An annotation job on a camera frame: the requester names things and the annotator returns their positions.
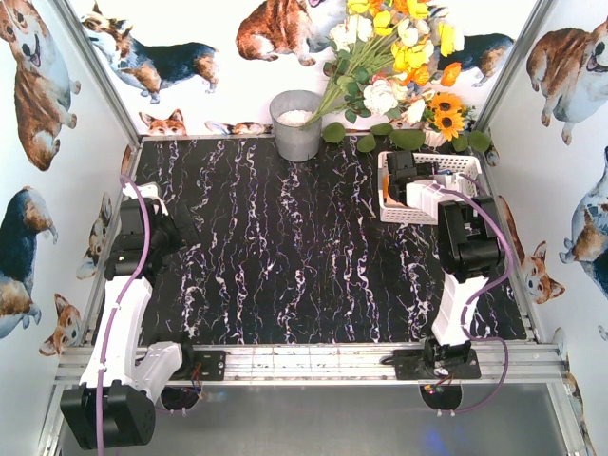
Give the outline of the yellow coated glove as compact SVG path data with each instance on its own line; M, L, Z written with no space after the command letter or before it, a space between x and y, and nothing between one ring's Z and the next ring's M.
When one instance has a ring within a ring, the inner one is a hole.
M384 201L386 201L387 198L390 196L389 187L390 187L390 175L385 175L382 180L382 190L383 190Z

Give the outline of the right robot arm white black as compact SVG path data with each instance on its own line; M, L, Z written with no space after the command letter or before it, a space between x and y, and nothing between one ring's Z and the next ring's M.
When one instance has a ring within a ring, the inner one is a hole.
M468 156L386 151L378 156L377 171L382 221L438 230L445 279L427 356L432 361L466 358L479 297L500 284L491 278L494 270L512 262L494 199L478 183L481 165Z

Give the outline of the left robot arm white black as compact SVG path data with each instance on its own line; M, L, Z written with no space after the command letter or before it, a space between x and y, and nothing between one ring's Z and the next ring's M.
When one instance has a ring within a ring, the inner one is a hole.
M98 453L152 439L156 403L183 359L172 341L137 356L143 316L164 260L199 237L187 212L170 215L158 197L124 200L120 222L104 266L104 312L93 352L78 386L60 401L80 448Z

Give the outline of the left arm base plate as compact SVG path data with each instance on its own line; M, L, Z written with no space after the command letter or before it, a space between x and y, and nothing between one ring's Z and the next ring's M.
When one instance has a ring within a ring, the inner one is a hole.
M171 381L222 381L226 367L226 351L183 351L180 367Z

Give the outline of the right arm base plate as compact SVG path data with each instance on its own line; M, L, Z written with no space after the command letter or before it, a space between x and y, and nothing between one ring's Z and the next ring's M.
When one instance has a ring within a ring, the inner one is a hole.
M477 380L482 376L475 351L471 351L466 359L452 357L439 361L428 361L422 350L395 350L392 356L398 380L443 379L449 376L456 380Z

